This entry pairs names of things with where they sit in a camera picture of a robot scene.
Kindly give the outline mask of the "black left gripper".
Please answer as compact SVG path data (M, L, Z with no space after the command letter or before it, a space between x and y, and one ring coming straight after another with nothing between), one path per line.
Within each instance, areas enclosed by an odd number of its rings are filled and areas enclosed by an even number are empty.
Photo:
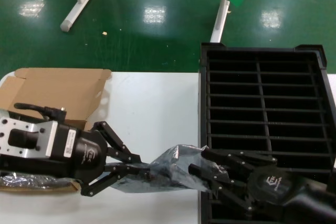
M27 149L26 154L2 154L1 172L71 178L81 183L82 196L93 197L128 175L149 173L106 121L96 122L92 130L82 131L59 125L46 149ZM106 156L123 163L105 166Z

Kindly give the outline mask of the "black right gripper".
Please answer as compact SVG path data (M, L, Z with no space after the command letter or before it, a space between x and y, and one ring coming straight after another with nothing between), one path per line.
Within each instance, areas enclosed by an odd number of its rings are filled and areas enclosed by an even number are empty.
M277 167L275 157L246 151L215 150L206 148L201 156L217 165L225 166L235 173L249 175L247 189L258 203L285 205L291 198L305 188L303 177L284 172ZM202 180L208 190L223 205L231 209L252 209L252 203L243 199L246 184L229 179L227 175L212 173L203 167L191 164L188 172Z

